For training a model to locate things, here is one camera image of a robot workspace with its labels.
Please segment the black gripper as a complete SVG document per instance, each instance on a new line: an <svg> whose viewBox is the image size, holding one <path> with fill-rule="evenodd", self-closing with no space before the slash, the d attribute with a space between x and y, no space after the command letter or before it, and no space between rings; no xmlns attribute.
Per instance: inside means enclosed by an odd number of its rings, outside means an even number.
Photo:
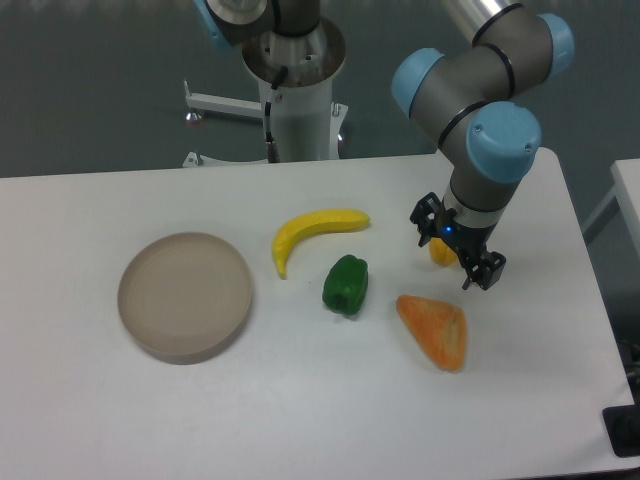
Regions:
<svg viewBox="0 0 640 480"><path fill-rule="evenodd" d="M493 233L493 226L472 228L458 222L458 211L430 192L420 199L410 221L419 234L418 246L424 247L433 238L442 239L457 255L466 272L462 285L467 290L472 284L488 290L500 279L506 265L506 257L499 252L488 252L486 242Z"/></svg>

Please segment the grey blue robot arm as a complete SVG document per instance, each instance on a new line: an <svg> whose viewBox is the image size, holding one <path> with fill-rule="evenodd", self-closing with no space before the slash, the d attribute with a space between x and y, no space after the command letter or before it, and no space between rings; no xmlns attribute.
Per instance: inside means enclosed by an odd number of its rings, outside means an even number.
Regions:
<svg viewBox="0 0 640 480"><path fill-rule="evenodd" d="M452 164L443 196L429 194L411 221L422 243L442 240L468 284L500 278L506 260L487 248L541 143L535 116L514 96L566 70L574 56L568 24L515 1L445 5L470 49L448 58L433 48L409 55L396 70L392 96ZM338 27L316 1L199 1L197 12L217 45L239 47L259 86L259 116L271 163L325 160L332 83L346 57Z"/></svg>

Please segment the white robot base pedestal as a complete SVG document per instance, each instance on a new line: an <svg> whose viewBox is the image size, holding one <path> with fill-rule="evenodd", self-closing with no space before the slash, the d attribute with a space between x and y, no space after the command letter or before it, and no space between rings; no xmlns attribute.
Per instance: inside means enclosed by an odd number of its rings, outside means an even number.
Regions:
<svg viewBox="0 0 640 480"><path fill-rule="evenodd" d="M242 57L260 100L195 93L185 85L186 120L207 113L259 120L264 163L337 159L348 113L347 105L333 99L333 81L346 57L338 27L322 17L314 30L299 37L267 32L244 42Z"/></svg>

